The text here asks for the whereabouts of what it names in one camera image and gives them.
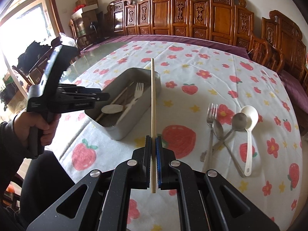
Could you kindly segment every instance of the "gray container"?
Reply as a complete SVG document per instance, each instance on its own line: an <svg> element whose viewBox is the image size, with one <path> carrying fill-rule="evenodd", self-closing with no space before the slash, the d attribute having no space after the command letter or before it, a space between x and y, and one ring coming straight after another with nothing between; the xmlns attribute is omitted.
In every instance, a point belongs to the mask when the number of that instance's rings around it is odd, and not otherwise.
<svg viewBox="0 0 308 231"><path fill-rule="evenodd" d="M123 119L115 126L102 126L101 121L95 121L101 114L101 108L110 104L131 82L144 83L144 91L142 96L131 107ZM156 96L161 92L161 78L158 72L155 72ZM85 110L85 114L90 118L95 127L114 140L121 140L133 129L141 116L151 105L151 71L141 68L130 68L119 75L103 92L110 94L110 99L107 102L96 102L95 108Z"/></svg>

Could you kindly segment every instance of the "person's hand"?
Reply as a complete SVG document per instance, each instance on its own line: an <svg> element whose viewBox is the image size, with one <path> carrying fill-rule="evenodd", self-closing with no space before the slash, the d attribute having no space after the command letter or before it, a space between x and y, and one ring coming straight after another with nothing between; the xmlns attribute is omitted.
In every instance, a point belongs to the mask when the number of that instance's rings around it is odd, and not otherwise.
<svg viewBox="0 0 308 231"><path fill-rule="evenodd" d="M48 124L40 114L22 111L15 117L14 132L21 144L27 147L30 127L35 126L44 130L44 135L41 137L41 144L42 146L47 146L51 144L54 138L60 117L60 114L55 114L54 120Z"/></svg>

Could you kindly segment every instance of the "plastic fork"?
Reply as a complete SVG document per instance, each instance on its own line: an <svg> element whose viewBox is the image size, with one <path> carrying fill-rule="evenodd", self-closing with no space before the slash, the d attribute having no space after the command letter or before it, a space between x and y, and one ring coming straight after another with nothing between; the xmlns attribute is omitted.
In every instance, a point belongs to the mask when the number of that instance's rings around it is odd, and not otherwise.
<svg viewBox="0 0 308 231"><path fill-rule="evenodd" d="M119 117L119 119L117 120L116 124L118 124L124 116L126 116L127 112L131 109L131 107L136 103L136 101L142 96L143 94L143 83L138 82L136 84L136 88L135 88L135 94L134 94L134 98L132 99L132 101L127 104L126 109L124 110L124 112L121 114L121 116Z"/></svg>
<svg viewBox="0 0 308 231"><path fill-rule="evenodd" d="M202 172L205 173L211 164L212 151L213 151L213 121L217 118L218 104L210 104L208 106L208 112L206 117L206 122L210 126L210 138L208 142L207 154L205 156L205 161L203 164Z"/></svg>

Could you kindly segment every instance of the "chopstick in container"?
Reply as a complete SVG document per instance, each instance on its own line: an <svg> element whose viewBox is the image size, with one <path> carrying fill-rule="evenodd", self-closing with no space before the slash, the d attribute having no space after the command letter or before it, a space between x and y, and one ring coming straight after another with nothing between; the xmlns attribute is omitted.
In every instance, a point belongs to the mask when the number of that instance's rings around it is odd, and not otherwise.
<svg viewBox="0 0 308 231"><path fill-rule="evenodd" d="M157 184L157 164L156 164L156 90L155 90L155 70L154 59L151 59L151 169L150 184L151 193L156 193Z"/></svg>

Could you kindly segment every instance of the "black sleeve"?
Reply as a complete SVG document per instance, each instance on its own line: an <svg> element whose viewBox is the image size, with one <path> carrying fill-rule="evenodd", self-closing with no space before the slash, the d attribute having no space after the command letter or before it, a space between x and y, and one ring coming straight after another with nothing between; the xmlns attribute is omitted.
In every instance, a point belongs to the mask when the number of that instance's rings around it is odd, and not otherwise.
<svg viewBox="0 0 308 231"><path fill-rule="evenodd" d="M0 195L4 193L24 158L33 155L23 147L14 133L13 121L0 124Z"/></svg>

